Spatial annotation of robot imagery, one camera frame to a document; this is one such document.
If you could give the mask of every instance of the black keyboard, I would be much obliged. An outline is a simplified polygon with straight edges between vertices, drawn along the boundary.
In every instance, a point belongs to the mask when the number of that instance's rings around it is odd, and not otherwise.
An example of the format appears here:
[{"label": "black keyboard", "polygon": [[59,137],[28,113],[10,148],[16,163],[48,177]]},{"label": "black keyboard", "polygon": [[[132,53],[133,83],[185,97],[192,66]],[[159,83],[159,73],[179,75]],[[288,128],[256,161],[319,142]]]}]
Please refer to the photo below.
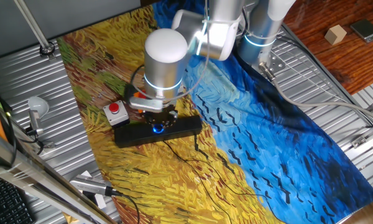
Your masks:
[{"label": "black keyboard", "polygon": [[0,178],[0,224],[34,223],[21,193],[14,185]]}]

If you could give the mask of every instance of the wooden block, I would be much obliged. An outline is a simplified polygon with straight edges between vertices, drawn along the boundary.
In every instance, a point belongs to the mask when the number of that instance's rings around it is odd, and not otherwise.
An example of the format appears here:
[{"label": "wooden block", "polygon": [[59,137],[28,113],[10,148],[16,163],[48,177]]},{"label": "wooden block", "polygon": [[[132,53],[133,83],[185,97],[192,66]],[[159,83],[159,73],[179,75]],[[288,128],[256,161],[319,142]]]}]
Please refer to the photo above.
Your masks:
[{"label": "wooden block", "polygon": [[329,29],[328,33],[325,35],[325,39],[328,40],[331,45],[334,45],[340,43],[346,34],[347,32],[340,25],[336,25]]}]

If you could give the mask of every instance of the emergency stop button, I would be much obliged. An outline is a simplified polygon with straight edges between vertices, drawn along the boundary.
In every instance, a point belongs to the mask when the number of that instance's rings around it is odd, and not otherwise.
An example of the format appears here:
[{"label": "emergency stop button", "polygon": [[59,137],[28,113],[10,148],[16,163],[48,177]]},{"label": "emergency stop button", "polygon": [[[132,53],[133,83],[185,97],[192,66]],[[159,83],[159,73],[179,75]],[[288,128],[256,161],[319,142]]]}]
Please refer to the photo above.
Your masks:
[{"label": "emergency stop button", "polygon": [[112,114],[117,114],[119,112],[119,105],[117,103],[111,103],[109,110],[112,112]]}]

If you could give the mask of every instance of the metal table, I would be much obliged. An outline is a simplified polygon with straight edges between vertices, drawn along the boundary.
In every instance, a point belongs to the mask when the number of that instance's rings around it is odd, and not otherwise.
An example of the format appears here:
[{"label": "metal table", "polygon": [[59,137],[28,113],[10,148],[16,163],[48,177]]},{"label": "metal table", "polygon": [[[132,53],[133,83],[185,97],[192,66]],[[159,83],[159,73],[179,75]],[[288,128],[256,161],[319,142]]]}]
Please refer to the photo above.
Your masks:
[{"label": "metal table", "polygon": [[[291,33],[284,27],[280,35],[299,41],[293,34],[286,34],[285,30]],[[56,41],[52,42],[58,49]],[[282,90],[291,99],[305,103],[343,99],[355,104],[358,101],[363,107],[373,102],[372,91],[365,90],[352,97],[326,69],[326,72],[321,71],[310,57],[294,45],[277,40],[273,52],[281,58],[272,65],[278,70],[275,75]],[[35,46],[0,58],[0,94],[13,107],[14,119],[24,128],[30,122],[27,99],[39,96],[47,100],[50,111],[42,118],[44,134],[40,140],[53,141],[55,148],[44,150],[41,158],[67,180],[86,170],[93,177],[101,178],[59,50],[55,51],[55,56],[54,60],[41,57],[39,46]],[[369,130],[367,127],[372,122],[340,106],[302,110],[334,139],[373,186],[373,140],[358,148],[351,144]],[[119,214],[111,198],[105,197],[105,201],[107,207],[103,210],[118,220]],[[29,197],[29,202],[37,223],[65,222],[60,210],[41,199]]]}]

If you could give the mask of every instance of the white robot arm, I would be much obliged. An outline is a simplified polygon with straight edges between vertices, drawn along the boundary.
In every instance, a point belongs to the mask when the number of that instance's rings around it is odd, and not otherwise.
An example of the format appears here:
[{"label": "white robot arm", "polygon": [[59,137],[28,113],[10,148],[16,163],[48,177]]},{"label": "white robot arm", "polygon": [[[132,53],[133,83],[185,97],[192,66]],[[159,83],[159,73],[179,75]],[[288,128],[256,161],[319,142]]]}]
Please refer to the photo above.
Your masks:
[{"label": "white robot arm", "polygon": [[[238,47],[241,58],[258,68],[268,62],[270,48],[295,0],[260,0],[249,18],[248,33]],[[234,46],[244,0],[211,0],[209,19],[179,10],[171,29],[151,33],[145,42],[145,90],[150,100],[131,98],[135,109],[160,113],[175,104],[184,70],[192,55],[226,60]]]}]

